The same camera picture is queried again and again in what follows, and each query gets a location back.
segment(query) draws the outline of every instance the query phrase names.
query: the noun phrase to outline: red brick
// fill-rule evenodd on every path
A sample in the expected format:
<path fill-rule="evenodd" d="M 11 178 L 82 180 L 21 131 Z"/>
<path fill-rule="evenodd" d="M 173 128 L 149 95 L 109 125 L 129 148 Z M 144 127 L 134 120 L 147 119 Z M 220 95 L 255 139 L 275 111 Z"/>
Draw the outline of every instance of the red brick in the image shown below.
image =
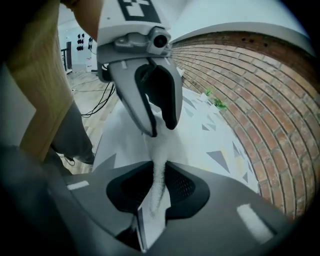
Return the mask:
<path fill-rule="evenodd" d="M 253 164 L 253 169 L 258 182 L 264 182 L 267 179 L 265 167 L 260 161 Z"/>
<path fill-rule="evenodd" d="M 308 108 L 302 99 L 298 98 L 298 96 L 296 96 L 285 84 L 275 79 L 272 82 L 272 85 L 277 88 L 290 103 L 292 103 L 301 115 L 304 115 L 308 111 Z"/>
<path fill-rule="evenodd" d="M 218 50 L 218 49 L 211 49 L 210 52 L 211 52 L 211 53 L 214 53 L 214 54 L 217 54 L 217 53 L 219 52 L 219 50 Z"/>
<path fill-rule="evenodd" d="M 241 76 L 239 76 L 239 75 L 237 75 L 237 74 L 235 74 L 235 73 L 233 73 L 231 71 L 222 69 L 221 70 L 221 74 L 223 74 L 225 77 L 233 80 L 237 84 L 243 85 L 244 83 L 247 83 L 247 81 L 245 79 L 243 79 Z"/>
<path fill-rule="evenodd" d="M 213 44 L 212 48 L 214 48 L 214 49 L 225 49 L 226 46 L 225 45 L 221 45 L 221 44 Z"/>
<path fill-rule="evenodd" d="M 268 182 L 260 183 L 259 186 L 262 197 L 272 203 L 271 190 Z"/>
<path fill-rule="evenodd" d="M 313 162 L 313 170 L 315 175 L 316 191 L 320 188 L 320 159 Z"/>
<path fill-rule="evenodd" d="M 279 68 L 281 63 L 274 58 L 270 58 L 269 56 L 264 56 L 263 61 L 274 66 L 275 68 Z"/>
<path fill-rule="evenodd" d="M 251 106 L 241 97 L 236 99 L 235 104 L 237 104 L 245 114 L 252 109 Z"/>
<path fill-rule="evenodd" d="M 235 119 L 235 117 L 230 111 L 227 110 L 222 115 L 232 128 L 235 127 L 235 125 L 238 123 L 238 121 Z"/>
<path fill-rule="evenodd" d="M 253 144 L 258 145 L 261 143 L 260 135 L 258 134 L 256 128 L 254 128 L 251 124 L 245 129 L 248 133 L 249 137 L 251 138 Z"/>
<path fill-rule="evenodd" d="M 302 197 L 296 201 L 296 217 L 300 217 L 305 213 L 306 201 Z"/>
<path fill-rule="evenodd" d="M 195 80 L 204 88 L 210 89 L 210 84 L 205 79 L 202 79 L 200 76 L 197 76 Z"/>
<path fill-rule="evenodd" d="M 301 135 L 297 131 L 294 131 L 290 137 L 290 140 L 294 146 L 297 156 L 300 158 L 307 151 Z"/>
<path fill-rule="evenodd" d="M 279 94 L 274 100 L 279 104 L 279 106 L 281 106 L 281 108 L 287 115 L 289 115 L 292 110 L 294 110 L 294 107 L 291 105 L 291 103 L 288 102 L 288 100 L 285 99 L 281 94 Z"/>
<path fill-rule="evenodd" d="M 198 83 L 196 80 L 192 80 L 191 84 L 197 88 L 199 90 L 199 92 L 204 93 L 206 91 L 206 89 L 200 84 Z"/>
<path fill-rule="evenodd" d="M 232 69 L 232 65 L 227 63 L 227 62 L 224 62 L 224 61 L 221 61 L 221 60 L 216 60 L 216 61 L 212 61 L 213 64 L 216 64 L 222 68 L 225 68 L 227 70 L 231 70 Z"/>
<path fill-rule="evenodd" d="M 249 56 L 247 56 L 247 55 L 240 54 L 240 56 L 239 56 L 238 59 L 240 59 L 240 60 L 242 60 L 242 61 L 245 61 L 245 62 L 248 62 L 248 63 L 251 63 L 254 58 L 249 57 Z"/>
<path fill-rule="evenodd" d="M 276 149 L 272 152 L 272 157 L 277 167 L 278 172 L 284 171 L 288 165 L 285 159 L 284 154 L 281 152 L 280 149 Z"/>
<path fill-rule="evenodd" d="M 273 195 L 273 204 L 277 207 L 281 212 L 285 213 L 285 205 L 283 199 L 283 192 L 280 187 L 273 187 L 271 189 Z"/>
<path fill-rule="evenodd" d="M 235 82 L 231 81 L 228 78 L 225 78 L 222 83 L 228 86 L 230 89 L 233 89 L 237 85 Z"/>
<path fill-rule="evenodd" d="M 248 114 L 252 123 L 257 127 L 259 133 L 267 143 L 270 150 L 274 149 L 277 146 L 277 142 L 271 133 L 271 131 L 267 128 L 266 124 L 263 122 L 260 116 L 258 116 L 254 111 Z"/>
<path fill-rule="evenodd" d="M 281 185 L 284 192 L 285 212 L 291 213 L 295 210 L 295 196 L 292 185 L 292 178 L 288 171 L 280 175 Z"/>
<path fill-rule="evenodd" d="M 266 81 L 268 84 L 270 84 L 272 82 L 272 80 L 274 79 L 271 75 L 267 74 L 266 72 L 258 69 L 255 72 L 255 75 L 257 77 L 260 77 L 262 80 Z"/>
<path fill-rule="evenodd" d="M 233 89 L 237 94 L 239 94 L 250 106 L 252 106 L 257 112 L 261 113 L 265 108 L 259 103 L 259 101 L 248 93 L 245 89 L 240 86 L 236 86 Z"/>
<path fill-rule="evenodd" d="M 244 85 L 244 88 L 246 88 L 250 93 L 252 93 L 254 96 L 256 96 L 258 99 L 263 95 L 263 91 L 260 90 L 257 86 L 253 85 L 250 82 L 247 82 Z"/>
<path fill-rule="evenodd" d="M 208 70 L 212 70 L 215 65 L 211 64 L 211 63 L 208 63 L 208 62 L 205 62 L 205 61 L 200 61 L 199 63 L 201 66 L 207 68 Z"/>
<path fill-rule="evenodd" d="M 299 130 L 305 142 L 305 145 L 308 148 L 311 159 L 317 158 L 319 155 L 318 146 L 305 121 L 300 117 L 300 115 L 296 111 L 294 111 L 291 114 L 290 118 L 295 124 L 295 126 L 297 127 L 297 129 Z"/>
<path fill-rule="evenodd" d="M 216 79 L 217 81 L 219 81 L 220 83 L 222 83 L 222 82 L 224 81 L 224 79 L 225 79 L 225 77 L 224 77 L 223 75 L 221 75 L 221 74 L 219 74 L 219 73 L 217 73 L 217 72 L 215 72 L 215 71 L 213 71 L 213 70 L 209 70 L 209 71 L 207 72 L 207 74 L 208 74 L 210 77 L 212 77 L 212 78 Z"/>
<path fill-rule="evenodd" d="M 241 112 L 241 110 L 233 103 L 230 102 L 228 104 L 228 109 L 234 115 L 235 119 L 243 126 L 247 126 L 249 124 L 249 120 L 247 117 Z"/>
<path fill-rule="evenodd" d="M 215 92 L 212 93 L 214 95 L 215 98 L 218 98 L 222 101 L 226 101 L 227 97 L 222 94 L 220 91 L 216 90 Z"/>
<path fill-rule="evenodd" d="M 266 84 L 264 81 L 256 77 L 254 74 L 247 72 L 243 75 L 243 77 L 252 82 L 257 87 L 259 87 L 263 92 L 270 95 L 272 98 L 276 95 L 276 91 L 273 88 L 271 88 L 270 85 Z"/>
<path fill-rule="evenodd" d="M 267 108 L 274 114 L 275 118 L 282 125 L 287 133 L 293 131 L 294 126 L 290 122 L 286 114 L 275 104 L 275 102 L 267 96 L 264 96 L 261 101 L 267 106 Z"/>
<path fill-rule="evenodd" d="M 317 120 L 315 119 L 314 115 L 310 113 L 304 119 L 305 119 L 307 125 L 309 126 L 309 128 L 311 129 L 311 132 L 312 132 L 315 140 L 319 141 L 320 140 L 320 127 L 319 127 L 319 124 L 318 124 Z"/>
<path fill-rule="evenodd" d="M 247 155 L 249 156 L 251 162 L 254 164 L 259 161 L 258 154 L 256 152 L 256 148 L 252 144 L 251 140 L 249 139 L 248 135 L 245 133 L 244 129 L 237 125 L 234 128 L 234 132 L 238 136 L 239 140 L 241 141 Z"/>
<path fill-rule="evenodd" d="M 244 49 L 244 48 L 237 48 L 235 51 L 238 53 L 244 54 L 244 55 L 251 56 L 251 57 L 259 59 L 259 60 L 262 60 L 264 58 L 264 56 L 262 54 L 248 50 L 248 49 Z"/>
<path fill-rule="evenodd" d="M 230 90 L 228 87 L 226 87 L 218 81 L 215 82 L 214 87 L 219 89 L 222 93 L 224 93 L 229 99 L 233 101 L 238 97 L 237 94 L 235 94 L 232 90 Z"/>
<path fill-rule="evenodd" d="M 305 103 L 305 105 L 311 110 L 311 112 L 317 116 L 317 114 L 320 113 L 320 109 L 317 106 L 316 102 L 308 95 L 306 94 L 303 97 L 303 102 Z"/>
<path fill-rule="evenodd" d="M 315 180 L 313 166 L 308 155 L 302 158 L 301 167 L 303 171 L 305 188 L 306 188 L 306 203 L 312 202 L 315 196 Z"/>
<path fill-rule="evenodd" d="M 230 60 L 230 63 L 232 63 L 232 64 L 234 64 L 234 65 L 236 65 L 236 66 L 238 66 L 238 67 L 240 67 L 242 69 L 248 70 L 248 71 L 250 71 L 252 73 L 256 71 L 256 68 L 254 66 L 252 66 L 252 65 L 250 65 L 250 64 L 248 64 L 248 63 L 246 63 L 244 61 L 241 61 L 239 59 L 232 58 Z"/>
<path fill-rule="evenodd" d="M 305 195 L 305 181 L 302 174 L 293 178 L 295 197 L 301 198 Z"/>
<path fill-rule="evenodd" d="M 212 53 L 212 52 L 206 53 L 205 56 L 208 57 L 208 58 L 217 59 L 217 60 L 220 58 L 219 54 Z"/>
<path fill-rule="evenodd" d="M 279 73 L 279 71 L 274 68 L 273 66 L 268 65 L 267 63 L 258 60 L 258 59 L 254 59 L 252 64 L 264 71 L 266 71 L 268 74 L 273 75 L 274 77 L 277 76 L 277 74 Z"/>
<path fill-rule="evenodd" d="M 240 76 L 242 76 L 246 71 L 240 67 L 237 67 L 237 66 L 234 66 L 232 69 L 231 69 L 234 73 L 237 73 L 239 74 Z"/>
<path fill-rule="evenodd" d="M 286 76 L 285 74 L 281 73 L 280 71 L 277 72 L 276 78 L 283 82 L 286 86 L 288 86 L 296 95 L 300 98 L 303 97 L 305 91 L 302 87 L 293 81 L 290 77 Z"/>
<path fill-rule="evenodd" d="M 261 115 L 263 120 L 266 122 L 266 124 L 269 126 L 271 131 L 277 130 L 280 126 L 277 122 L 277 120 L 273 117 L 273 115 L 270 114 L 270 112 L 266 111 L 264 114 Z"/>
<path fill-rule="evenodd" d="M 237 49 L 237 47 L 231 46 L 231 45 L 227 45 L 227 46 L 225 47 L 225 49 L 228 50 L 228 51 L 235 51 L 235 50 Z"/>
<path fill-rule="evenodd" d="M 279 177 L 278 172 L 276 169 L 275 164 L 273 163 L 270 152 L 268 151 L 267 147 L 263 144 L 258 149 L 259 155 L 261 157 L 261 160 L 263 162 L 265 171 L 267 173 L 269 182 L 272 187 L 279 186 Z"/>
<path fill-rule="evenodd" d="M 282 64 L 280 70 L 291 77 L 294 81 L 296 81 L 303 89 L 305 89 L 312 98 L 315 98 L 317 95 L 317 91 L 315 88 L 307 82 L 301 75 L 297 72 L 292 70 L 291 68 L 287 67 L 286 65 Z"/>
<path fill-rule="evenodd" d="M 292 175 L 297 175 L 301 173 L 299 159 L 294 151 L 294 148 L 290 144 L 289 138 L 285 133 L 280 130 L 276 133 L 276 138 L 284 152 L 286 162 L 289 164 L 289 169 Z"/>

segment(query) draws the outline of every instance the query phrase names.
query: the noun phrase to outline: brick wall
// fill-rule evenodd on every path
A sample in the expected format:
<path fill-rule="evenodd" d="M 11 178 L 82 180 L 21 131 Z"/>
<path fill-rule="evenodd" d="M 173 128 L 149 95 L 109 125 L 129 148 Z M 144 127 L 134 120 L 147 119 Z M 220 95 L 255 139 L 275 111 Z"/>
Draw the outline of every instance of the brick wall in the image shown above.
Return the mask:
<path fill-rule="evenodd" d="M 303 49 L 279 38 L 259 33 L 226 31 L 191 37 L 176 42 L 174 46 L 192 46 L 197 44 L 236 46 L 267 55 L 281 63 L 285 63 L 286 66 L 312 83 L 317 91 L 320 92 L 319 75 L 314 69 L 314 67 L 317 67 L 316 70 L 320 68 L 317 59 Z"/>
<path fill-rule="evenodd" d="M 173 45 L 183 84 L 227 103 L 262 196 L 300 216 L 320 182 L 320 99 L 313 58 L 286 42 L 246 32 L 212 33 Z"/>

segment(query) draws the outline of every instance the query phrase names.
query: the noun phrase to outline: floor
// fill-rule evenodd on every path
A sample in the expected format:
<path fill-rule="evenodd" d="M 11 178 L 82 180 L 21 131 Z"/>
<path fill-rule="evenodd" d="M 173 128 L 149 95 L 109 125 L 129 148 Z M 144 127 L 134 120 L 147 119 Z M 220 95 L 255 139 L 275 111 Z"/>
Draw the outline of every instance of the floor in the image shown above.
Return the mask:
<path fill-rule="evenodd" d="M 285 64 L 241 47 L 194 42 L 173 49 L 183 84 L 227 103 L 261 195 L 291 218 L 302 215 L 319 183 L 320 109 L 314 87 Z"/>
<path fill-rule="evenodd" d="M 106 83 L 101 82 L 95 73 L 90 72 L 76 72 L 69 73 L 67 75 L 70 87 L 73 91 L 73 97 L 80 112 L 86 114 L 91 111 L 100 101 L 103 92 L 107 86 Z M 111 89 L 111 84 L 105 92 L 103 99 L 106 99 Z M 114 93 L 107 104 L 97 113 L 93 114 L 89 118 L 82 118 L 82 122 L 86 133 L 88 134 L 93 148 L 92 151 L 96 153 L 98 143 L 102 134 L 102 127 L 107 116 L 112 112 L 118 101 L 118 96 Z M 72 174 L 84 174 L 89 172 L 91 166 L 75 160 L 75 163 L 71 162 L 70 165 L 67 160 L 61 156 L 63 165 Z"/>

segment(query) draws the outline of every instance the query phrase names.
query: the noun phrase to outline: gray triangle pattern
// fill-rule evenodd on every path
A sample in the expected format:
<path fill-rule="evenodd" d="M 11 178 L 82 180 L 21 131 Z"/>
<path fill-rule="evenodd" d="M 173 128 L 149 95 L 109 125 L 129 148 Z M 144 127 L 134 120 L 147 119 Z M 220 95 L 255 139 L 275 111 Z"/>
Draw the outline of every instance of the gray triangle pattern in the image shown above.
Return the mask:
<path fill-rule="evenodd" d="M 221 165 L 228 173 L 230 173 L 227 162 L 224 158 L 224 155 L 221 151 L 213 151 L 213 152 L 207 152 L 207 154 L 215 160 L 219 165 Z"/>
<path fill-rule="evenodd" d="M 245 175 L 243 176 L 243 179 L 248 182 L 248 173 L 246 172 Z"/>
<path fill-rule="evenodd" d="M 207 115 L 208 119 L 215 125 L 216 123 L 212 120 L 210 115 Z"/>
<path fill-rule="evenodd" d="M 240 153 L 236 147 L 236 145 L 232 142 L 233 144 L 233 152 L 234 152 L 234 157 L 237 158 L 238 156 L 240 156 Z"/>
<path fill-rule="evenodd" d="M 105 160 L 102 163 L 104 166 L 104 170 L 111 170 L 111 169 L 115 168 L 116 155 L 117 155 L 117 153 L 113 154 L 112 156 L 110 156 L 107 160 Z"/>
<path fill-rule="evenodd" d="M 184 110 L 185 110 L 185 112 L 187 113 L 187 115 L 189 116 L 189 117 L 193 117 L 194 116 L 194 113 L 192 113 L 189 109 L 187 109 L 186 107 L 184 107 Z"/>
<path fill-rule="evenodd" d="M 250 172 L 252 172 L 253 173 L 253 171 L 252 171 L 252 169 L 251 169 L 251 166 L 250 166 L 250 163 L 248 162 L 248 166 L 249 166 L 249 170 L 250 170 Z"/>
<path fill-rule="evenodd" d="M 241 150 L 240 150 L 240 155 L 243 158 L 243 160 L 245 159 L 244 154 L 242 154 Z"/>
<path fill-rule="evenodd" d="M 196 110 L 195 105 L 191 102 L 190 99 L 186 98 L 185 96 L 182 96 L 182 99 Z"/>
<path fill-rule="evenodd" d="M 208 123 L 207 125 L 210 126 L 214 131 L 216 131 L 216 126 L 215 125 L 213 125 L 211 123 Z"/>
<path fill-rule="evenodd" d="M 209 131 L 209 129 L 207 127 L 205 127 L 204 125 L 202 125 L 202 130 Z"/>

